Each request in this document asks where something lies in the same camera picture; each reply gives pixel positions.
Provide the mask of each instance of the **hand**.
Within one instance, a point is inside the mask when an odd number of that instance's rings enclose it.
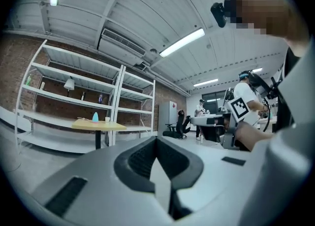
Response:
[[[224,129],[225,129],[225,131],[227,131],[229,127],[230,127],[230,120],[225,118],[224,119]]]

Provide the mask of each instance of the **desk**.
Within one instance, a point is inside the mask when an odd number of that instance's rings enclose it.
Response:
[[[105,122],[98,121],[93,123],[92,120],[76,120],[71,128],[73,129],[84,129],[84,130],[95,130],[95,149],[100,149],[100,132],[101,131],[111,131],[111,130],[126,130],[126,126],[117,124],[116,122]]]

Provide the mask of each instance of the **shelf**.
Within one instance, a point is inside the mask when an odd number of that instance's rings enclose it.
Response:
[[[142,130],[147,130],[151,131],[151,127],[145,127],[145,126],[126,126],[127,129],[124,131],[142,131]]]
[[[120,96],[125,97],[125,98],[129,98],[132,100],[137,100],[137,101],[143,101],[146,99],[152,99],[153,98],[152,96],[145,95],[145,94],[138,93],[136,91],[132,91],[132,90],[124,89],[124,88],[122,88]]]
[[[54,67],[49,67],[37,63],[32,63],[31,65],[35,67],[44,77],[55,81],[66,83],[68,79],[72,78],[74,80],[75,87],[98,91],[104,94],[110,94],[111,91],[115,88],[115,85],[100,82],[74,73],[69,73]]]
[[[105,104],[93,103],[93,102],[88,102],[88,101],[82,101],[82,100],[75,99],[75,98],[65,97],[65,96],[61,96],[61,95],[51,93],[48,91],[40,90],[40,89],[31,87],[31,86],[27,86],[27,85],[23,85],[22,87],[26,90],[33,91],[33,92],[39,94],[40,96],[48,97],[48,98],[58,100],[58,101],[63,101],[63,102],[72,103],[72,104],[76,104],[76,105],[86,106],[86,107],[90,107],[90,108],[112,109],[112,106],[105,105]]]
[[[131,74],[129,72],[125,72],[123,83],[130,85],[130,86],[133,86],[133,87],[136,87],[136,88],[139,88],[139,89],[144,89],[148,86],[153,85],[153,82],[149,82],[148,80],[143,79],[143,78],[136,76],[134,74]]]
[[[119,68],[107,63],[61,48],[44,45],[43,49],[48,54],[51,62],[76,68],[105,78],[113,79],[120,71]]]
[[[145,110],[134,110],[134,109],[127,109],[127,108],[117,108],[118,111],[123,111],[123,112],[129,112],[129,113],[139,113],[139,114],[150,114],[152,115],[152,111],[145,111]]]
[[[44,123],[56,125],[56,126],[62,126],[71,128],[73,122],[75,119],[68,119],[68,118],[58,118],[55,116],[39,113],[39,112],[33,112],[33,111],[27,111],[27,110],[18,110],[20,116],[27,116],[39,121],[42,121]]]
[[[17,137],[22,141],[57,151],[88,153],[95,150],[95,136],[93,135],[91,135],[91,140],[80,140],[32,131],[20,133]]]

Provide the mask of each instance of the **vent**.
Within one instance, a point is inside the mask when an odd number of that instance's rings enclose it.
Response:
[[[141,56],[144,56],[146,51],[142,49],[141,47],[137,46],[136,44],[132,43],[131,41],[127,40],[126,38],[122,37],[121,35],[112,32],[108,29],[104,29],[103,36],[106,36],[107,38],[114,40],[115,42],[120,43],[121,45],[124,45],[128,47],[129,49],[132,49],[136,53],[140,54]]]
[[[57,216],[63,217],[86,183],[87,180],[83,178],[73,177],[45,207]]]

